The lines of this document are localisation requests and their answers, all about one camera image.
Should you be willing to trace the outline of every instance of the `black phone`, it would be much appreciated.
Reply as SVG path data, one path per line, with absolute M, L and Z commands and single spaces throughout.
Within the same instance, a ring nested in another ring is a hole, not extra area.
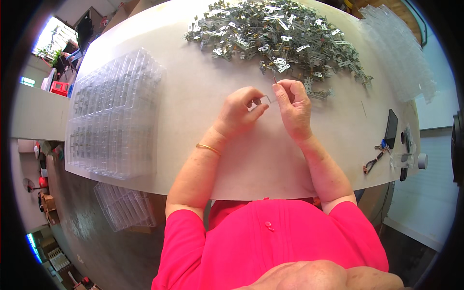
M 395 138 L 396 138 L 396 129 L 398 127 L 398 117 L 395 115 L 392 109 L 388 111 L 388 121 L 387 121 L 387 129 L 385 131 L 385 142 L 387 145 L 393 149 L 395 146 Z

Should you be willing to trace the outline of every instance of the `pink shirt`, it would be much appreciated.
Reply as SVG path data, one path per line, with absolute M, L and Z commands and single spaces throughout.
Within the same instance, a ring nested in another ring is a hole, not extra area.
M 302 200 L 256 200 L 238 207 L 227 216 L 215 213 L 223 220 L 213 220 L 217 226 L 208 232 L 195 213 L 172 213 L 151 289 L 235 289 L 282 263 L 321 259 L 345 269 L 388 271 L 374 228 L 352 202 L 338 204 L 329 215 Z

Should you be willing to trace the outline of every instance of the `window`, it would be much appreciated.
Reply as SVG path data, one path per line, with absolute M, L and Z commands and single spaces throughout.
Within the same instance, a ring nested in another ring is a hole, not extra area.
M 35 81 L 33 79 L 28 78 L 28 77 L 21 77 L 19 82 L 21 84 L 25 84 L 25 85 L 28 85 L 30 87 L 33 87 L 35 85 Z
M 35 259 L 39 264 L 42 264 L 42 260 L 40 259 L 39 252 L 37 251 L 35 247 L 35 242 L 34 239 L 32 238 L 32 234 L 27 234 L 26 235 L 27 242 L 29 243 L 29 246 L 31 247 L 32 254 L 34 254 Z
M 76 32 L 57 18 L 50 17 L 37 39 L 32 53 L 51 60 L 55 57 L 54 52 L 63 50 L 70 39 L 77 43 Z

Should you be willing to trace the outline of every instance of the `stack of plastic trays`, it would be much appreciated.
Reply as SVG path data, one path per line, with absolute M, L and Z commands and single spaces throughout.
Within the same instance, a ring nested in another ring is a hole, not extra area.
M 94 191 L 113 231 L 130 226 L 156 226 L 147 193 L 101 182 Z
M 385 5 L 368 5 L 359 12 L 364 16 L 360 22 L 366 39 L 377 53 L 396 97 L 407 102 L 423 94 L 430 103 L 436 94 L 433 73 L 407 24 Z
M 163 73 L 139 49 L 77 81 L 66 126 L 67 162 L 118 179 L 152 173 Z

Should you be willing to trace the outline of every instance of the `gold bangle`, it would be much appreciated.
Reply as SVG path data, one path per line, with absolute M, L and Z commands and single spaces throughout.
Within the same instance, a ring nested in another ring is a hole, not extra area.
M 211 150 L 211 151 L 213 151 L 213 152 L 216 152 L 219 156 L 221 156 L 221 153 L 220 153 L 219 151 L 217 151 L 216 149 L 211 148 L 211 147 L 209 147 L 209 146 L 207 146 L 207 145 L 203 145 L 203 144 L 197 143 L 196 148 L 199 148 L 199 147 L 204 147 L 204 148 L 206 148 L 206 149 L 209 149 L 209 150 Z

